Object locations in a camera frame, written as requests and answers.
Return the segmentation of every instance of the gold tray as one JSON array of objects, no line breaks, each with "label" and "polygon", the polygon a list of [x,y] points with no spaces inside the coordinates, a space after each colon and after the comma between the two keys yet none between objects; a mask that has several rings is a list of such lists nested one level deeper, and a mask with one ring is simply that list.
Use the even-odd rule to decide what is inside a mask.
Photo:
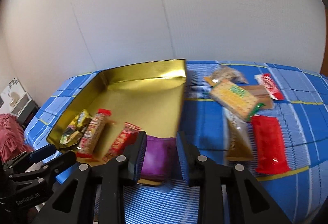
[{"label": "gold tray", "polygon": [[102,157],[122,131],[125,122],[148,135],[175,137],[178,131],[186,82],[184,59],[133,64],[100,72],[75,97],[58,119],[47,142],[59,149],[59,140],[71,120],[87,109],[94,116],[99,108],[112,112],[93,152],[95,159],[78,158],[90,166],[104,164]]}]

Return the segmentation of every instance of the red and white wrapper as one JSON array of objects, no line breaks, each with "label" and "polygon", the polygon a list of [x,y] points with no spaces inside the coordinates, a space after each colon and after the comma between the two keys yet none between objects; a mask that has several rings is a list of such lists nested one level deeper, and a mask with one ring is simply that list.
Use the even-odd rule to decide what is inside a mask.
[{"label": "red and white wrapper", "polygon": [[271,78],[270,73],[258,74],[255,75],[254,78],[260,85],[263,85],[265,89],[268,91],[270,97],[275,100],[284,100],[283,94],[277,88],[277,85],[274,80]]}]

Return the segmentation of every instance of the red candy bar wrapper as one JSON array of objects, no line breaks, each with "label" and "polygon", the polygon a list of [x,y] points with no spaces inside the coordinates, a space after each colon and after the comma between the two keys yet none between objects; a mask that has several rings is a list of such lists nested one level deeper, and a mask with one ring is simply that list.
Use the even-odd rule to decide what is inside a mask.
[{"label": "red candy bar wrapper", "polygon": [[140,127],[126,122],[124,129],[109,148],[106,155],[103,157],[103,160],[108,162],[112,157],[121,155],[127,145],[134,144],[136,142],[137,135],[140,130]]},{"label": "red candy bar wrapper", "polygon": [[260,85],[263,85],[265,87],[265,89],[268,91],[268,93],[270,94],[270,97],[272,99],[275,99],[275,100],[284,100],[285,99],[283,94],[278,89],[274,80],[272,80],[270,73],[258,74],[258,75],[255,75],[254,78],[257,80],[257,82]]},{"label": "red candy bar wrapper", "polygon": [[76,153],[77,157],[93,158],[92,153],[96,147],[100,134],[105,127],[106,117],[110,115],[110,110],[98,110],[81,138],[78,152]]},{"label": "red candy bar wrapper", "polygon": [[257,146],[256,171],[264,174],[281,174],[290,171],[278,119],[255,115],[251,118],[251,124]]}]

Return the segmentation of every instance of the triangular cutout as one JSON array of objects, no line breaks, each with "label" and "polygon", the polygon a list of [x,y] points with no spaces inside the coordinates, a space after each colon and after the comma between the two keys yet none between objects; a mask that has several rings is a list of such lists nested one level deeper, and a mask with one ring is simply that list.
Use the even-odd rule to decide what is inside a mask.
[{"label": "triangular cutout", "polygon": [[250,180],[245,180],[245,187],[251,204],[251,209],[254,214],[268,210],[269,204],[260,192],[254,187]]},{"label": "triangular cutout", "polygon": [[72,203],[77,185],[77,180],[73,180],[69,185],[67,185],[65,190],[61,191],[62,193],[60,194],[60,196],[52,204],[52,208],[64,213],[69,213],[72,208]]}]

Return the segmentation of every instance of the snack package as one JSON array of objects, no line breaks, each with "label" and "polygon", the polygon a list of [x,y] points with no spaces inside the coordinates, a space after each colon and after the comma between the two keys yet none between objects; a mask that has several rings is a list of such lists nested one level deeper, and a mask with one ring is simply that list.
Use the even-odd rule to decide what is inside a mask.
[{"label": "snack package", "polygon": [[210,92],[213,100],[244,121],[250,118],[263,106],[257,97],[238,85],[223,79]]},{"label": "snack package", "polygon": [[167,179],[171,175],[176,151],[175,138],[158,138],[147,135],[147,148],[141,178],[156,181]]},{"label": "snack package", "polygon": [[221,65],[220,69],[215,70],[211,75],[204,77],[204,80],[212,86],[215,86],[223,79],[234,83],[248,83],[241,72],[224,65]]},{"label": "snack package", "polygon": [[256,171],[264,174],[281,174],[290,171],[278,119],[256,115],[252,117],[251,124],[257,147]]},{"label": "snack package", "polygon": [[273,108],[273,101],[270,94],[263,85],[243,85],[242,88],[256,96],[259,99],[259,103],[264,104],[261,109]]},{"label": "snack package", "polygon": [[224,114],[229,127],[230,146],[226,155],[230,161],[254,160],[251,142],[248,137],[247,123],[226,108]]},{"label": "snack package", "polygon": [[276,83],[271,78],[270,73],[258,74],[258,75],[255,75],[254,78],[257,80],[257,82],[260,85],[263,85],[265,87],[265,89],[269,92],[270,97],[272,99],[275,99],[275,100],[284,100],[285,99],[283,94],[278,89]]},{"label": "snack package", "polygon": [[106,117],[111,112],[107,109],[99,109],[97,114],[91,120],[78,146],[77,157],[93,158],[92,153],[96,147],[98,139],[106,124]]},{"label": "snack package", "polygon": [[59,141],[59,148],[71,148],[76,145],[83,136],[83,133],[85,132],[90,121],[91,116],[87,110],[82,110],[67,126],[67,129]]},{"label": "snack package", "polygon": [[106,155],[103,157],[103,160],[108,162],[112,157],[121,155],[127,145],[135,143],[140,131],[140,127],[126,122],[122,132],[111,145]]}]

